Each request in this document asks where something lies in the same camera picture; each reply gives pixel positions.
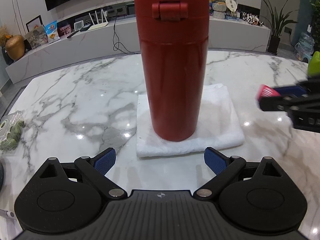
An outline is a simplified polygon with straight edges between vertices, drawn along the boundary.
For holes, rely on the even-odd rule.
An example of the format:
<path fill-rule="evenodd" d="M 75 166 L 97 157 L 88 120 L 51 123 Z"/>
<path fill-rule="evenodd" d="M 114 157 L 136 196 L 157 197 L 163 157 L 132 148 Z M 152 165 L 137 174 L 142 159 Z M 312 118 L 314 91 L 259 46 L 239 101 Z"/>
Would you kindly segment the white towel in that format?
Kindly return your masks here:
<path fill-rule="evenodd" d="M 221 83 L 203 87 L 200 113 L 195 131 L 185 133 L 185 128 L 189 124 L 189 121 L 184 121 L 180 131 L 170 130 L 179 141 L 169 141 L 161 138 L 156 134 L 151 124 L 147 95 L 139 95 L 137 105 L 137 157 L 183 155 L 204 151 L 209 146 L 221 150 L 240 146 L 245 140 L 228 88 Z"/>

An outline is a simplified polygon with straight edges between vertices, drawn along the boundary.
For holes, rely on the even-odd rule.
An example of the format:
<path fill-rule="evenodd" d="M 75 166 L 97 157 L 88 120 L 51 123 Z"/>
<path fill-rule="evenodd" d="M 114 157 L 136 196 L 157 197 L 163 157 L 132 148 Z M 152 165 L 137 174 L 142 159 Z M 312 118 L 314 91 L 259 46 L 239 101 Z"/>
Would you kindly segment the red thermos bottle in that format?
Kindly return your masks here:
<path fill-rule="evenodd" d="M 194 132 L 209 41 L 209 0 L 135 0 L 151 122 L 161 138 Z"/>

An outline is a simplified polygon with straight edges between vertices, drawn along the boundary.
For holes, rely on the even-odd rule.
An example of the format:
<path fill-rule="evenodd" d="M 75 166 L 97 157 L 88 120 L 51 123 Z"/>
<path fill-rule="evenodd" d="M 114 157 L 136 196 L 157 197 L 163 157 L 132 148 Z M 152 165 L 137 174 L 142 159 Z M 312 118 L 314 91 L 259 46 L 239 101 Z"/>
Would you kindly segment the green plastic object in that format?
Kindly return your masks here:
<path fill-rule="evenodd" d="M 316 51 L 308 64 L 308 77 L 317 77 L 320 75 L 320 52 Z"/>

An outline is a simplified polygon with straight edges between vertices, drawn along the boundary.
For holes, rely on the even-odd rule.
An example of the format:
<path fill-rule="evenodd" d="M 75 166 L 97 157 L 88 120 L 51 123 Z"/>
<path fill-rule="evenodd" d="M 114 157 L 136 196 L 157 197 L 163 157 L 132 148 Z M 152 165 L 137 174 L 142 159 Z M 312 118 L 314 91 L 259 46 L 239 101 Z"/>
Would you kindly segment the potted green plant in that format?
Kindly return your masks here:
<path fill-rule="evenodd" d="M 271 27 L 271 38 L 267 51 L 273 55 L 277 55 L 278 47 L 280 44 L 280 36 L 283 29 L 288 24 L 297 24 L 298 22 L 292 19 L 289 19 L 290 15 L 295 12 L 294 10 L 284 13 L 284 8 L 288 3 L 288 0 L 281 7 L 280 11 L 277 10 L 277 7 L 273 7 L 270 0 L 262 0 L 263 3 L 267 6 L 267 9 L 270 13 L 270 18 L 263 16 L 265 20 L 270 24 Z"/>

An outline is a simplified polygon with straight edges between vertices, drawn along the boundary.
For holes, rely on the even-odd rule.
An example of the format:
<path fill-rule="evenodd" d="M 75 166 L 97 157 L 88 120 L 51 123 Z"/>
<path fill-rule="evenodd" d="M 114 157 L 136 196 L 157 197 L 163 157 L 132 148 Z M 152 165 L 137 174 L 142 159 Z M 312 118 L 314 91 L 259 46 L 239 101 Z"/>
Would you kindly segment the cow pattern figurines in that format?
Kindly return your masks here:
<path fill-rule="evenodd" d="M 256 25 L 256 26 L 259 26 L 259 27 L 264 25 L 264 23 L 259 20 L 258 16 L 253 15 L 253 14 L 248 13 L 248 12 L 241 12 L 240 13 L 240 18 L 244 22 L 246 22 L 246 23 L 248 23 L 250 25 Z"/>

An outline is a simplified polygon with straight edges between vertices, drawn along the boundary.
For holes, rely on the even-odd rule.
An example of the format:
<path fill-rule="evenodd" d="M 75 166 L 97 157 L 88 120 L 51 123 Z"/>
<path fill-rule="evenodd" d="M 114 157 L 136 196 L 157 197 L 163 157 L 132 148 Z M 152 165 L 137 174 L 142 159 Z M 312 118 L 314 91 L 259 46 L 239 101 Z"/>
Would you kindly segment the plastic box of green vegetables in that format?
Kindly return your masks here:
<path fill-rule="evenodd" d="M 23 127 L 24 119 L 22 111 L 15 111 L 1 118 L 1 151 L 8 152 L 17 147 Z"/>

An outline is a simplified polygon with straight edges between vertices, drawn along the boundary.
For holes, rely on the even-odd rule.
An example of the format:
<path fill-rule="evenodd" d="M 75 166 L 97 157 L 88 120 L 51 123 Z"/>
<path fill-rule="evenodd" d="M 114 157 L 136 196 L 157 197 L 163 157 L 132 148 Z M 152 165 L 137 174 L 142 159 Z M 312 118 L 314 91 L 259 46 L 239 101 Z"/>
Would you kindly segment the round white paper fan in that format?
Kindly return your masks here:
<path fill-rule="evenodd" d="M 226 7 L 231 11 L 231 16 L 236 16 L 236 10 L 238 8 L 238 3 L 236 0 L 225 0 Z"/>

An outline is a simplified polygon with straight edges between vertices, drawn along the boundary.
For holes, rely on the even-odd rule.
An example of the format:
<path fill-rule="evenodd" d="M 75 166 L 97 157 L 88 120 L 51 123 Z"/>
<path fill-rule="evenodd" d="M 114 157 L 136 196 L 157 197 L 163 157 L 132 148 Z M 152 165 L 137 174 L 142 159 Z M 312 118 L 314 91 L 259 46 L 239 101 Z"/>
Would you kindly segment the teddy bear in pot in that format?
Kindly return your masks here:
<path fill-rule="evenodd" d="M 210 0 L 209 8 L 213 18 L 225 19 L 227 7 L 223 0 Z"/>

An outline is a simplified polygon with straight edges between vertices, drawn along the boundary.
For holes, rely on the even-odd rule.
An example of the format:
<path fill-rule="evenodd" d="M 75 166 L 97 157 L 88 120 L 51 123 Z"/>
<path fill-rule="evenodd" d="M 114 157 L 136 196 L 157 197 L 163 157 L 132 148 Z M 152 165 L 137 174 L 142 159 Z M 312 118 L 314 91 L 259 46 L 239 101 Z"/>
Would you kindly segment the white marble tv cabinet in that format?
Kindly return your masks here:
<path fill-rule="evenodd" d="M 264 53 L 270 33 L 266 26 L 210 18 L 208 47 Z M 42 45 L 7 66 L 6 71 L 12 83 L 18 83 L 69 64 L 117 55 L 120 51 L 113 48 L 116 37 L 128 50 L 140 50 L 136 20 L 127 18 L 111 22 L 100 29 L 79 32 L 71 38 L 63 37 L 51 44 Z"/>

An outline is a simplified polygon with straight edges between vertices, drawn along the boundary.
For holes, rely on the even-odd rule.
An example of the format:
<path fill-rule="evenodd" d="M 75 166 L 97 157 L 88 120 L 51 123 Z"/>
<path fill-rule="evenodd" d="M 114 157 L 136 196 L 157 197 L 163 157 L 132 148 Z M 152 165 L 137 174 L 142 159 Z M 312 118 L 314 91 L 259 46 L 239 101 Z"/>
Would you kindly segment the grey photo card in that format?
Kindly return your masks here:
<path fill-rule="evenodd" d="M 48 43 L 48 37 L 43 25 L 28 32 L 25 35 L 25 38 L 29 42 L 32 49 Z"/>

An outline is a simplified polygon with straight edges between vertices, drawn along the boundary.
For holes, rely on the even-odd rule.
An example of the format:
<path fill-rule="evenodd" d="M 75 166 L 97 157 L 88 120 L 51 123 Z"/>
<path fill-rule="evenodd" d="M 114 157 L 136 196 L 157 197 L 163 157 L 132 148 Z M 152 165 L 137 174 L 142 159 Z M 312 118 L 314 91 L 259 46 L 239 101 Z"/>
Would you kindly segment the small white clock display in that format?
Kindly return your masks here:
<path fill-rule="evenodd" d="M 79 31 L 83 27 L 84 27 L 83 20 L 74 23 L 74 31 Z"/>

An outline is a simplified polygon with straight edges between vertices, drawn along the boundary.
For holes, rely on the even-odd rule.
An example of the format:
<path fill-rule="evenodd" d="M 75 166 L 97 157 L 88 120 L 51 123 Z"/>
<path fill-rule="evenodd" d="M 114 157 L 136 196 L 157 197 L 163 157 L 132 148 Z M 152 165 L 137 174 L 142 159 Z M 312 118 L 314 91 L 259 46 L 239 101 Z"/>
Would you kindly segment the blue snack bag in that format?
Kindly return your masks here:
<path fill-rule="evenodd" d="M 60 39 L 57 31 L 57 21 L 54 21 L 45 26 L 45 32 L 47 35 L 48 43 L 53 43 Z"/>

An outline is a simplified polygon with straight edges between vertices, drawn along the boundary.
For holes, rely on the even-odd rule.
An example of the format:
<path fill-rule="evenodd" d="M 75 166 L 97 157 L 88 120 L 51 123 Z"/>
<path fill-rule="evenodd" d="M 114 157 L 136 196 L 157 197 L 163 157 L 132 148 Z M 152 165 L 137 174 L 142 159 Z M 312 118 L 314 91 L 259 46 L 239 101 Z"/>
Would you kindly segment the white wifi router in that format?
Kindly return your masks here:
<path fill-rule="evenodd" d="M 98 17 L 97 11 L 95 11 L 94 14 L 95 18 L 89 13 L 89 18 L 92 23 L 89 30 L 100 29 L 108 25 L 108 20 L 103 9 L 100 10 L 100 17 Z"/>

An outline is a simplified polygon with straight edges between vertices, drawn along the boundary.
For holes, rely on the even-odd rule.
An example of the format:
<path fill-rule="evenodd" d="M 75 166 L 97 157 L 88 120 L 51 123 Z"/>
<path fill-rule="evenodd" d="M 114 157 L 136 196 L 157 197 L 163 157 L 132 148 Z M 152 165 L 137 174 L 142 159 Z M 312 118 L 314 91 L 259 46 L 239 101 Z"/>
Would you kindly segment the gold round vase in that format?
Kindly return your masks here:
<path fill-rule="evenodd" d="M 5 49 L 9 57 L 17 61 L 19 60 L 25 52 L 24 39 L 22 35 L 15 35 L 7 40 L 5 44 Z"/>

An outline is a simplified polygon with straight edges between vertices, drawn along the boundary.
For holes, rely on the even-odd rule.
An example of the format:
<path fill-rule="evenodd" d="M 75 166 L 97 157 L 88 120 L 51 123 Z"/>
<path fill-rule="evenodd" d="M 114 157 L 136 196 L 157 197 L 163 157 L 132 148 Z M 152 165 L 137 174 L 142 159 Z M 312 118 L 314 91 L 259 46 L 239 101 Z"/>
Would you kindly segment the black framed picture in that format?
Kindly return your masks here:
<path fill-rule="evenodd" d="M 30 32 L 41 25 L 43 25 L 43 22 L 41 16 L 39 15 L 26 23 L 27 31 Z"/>

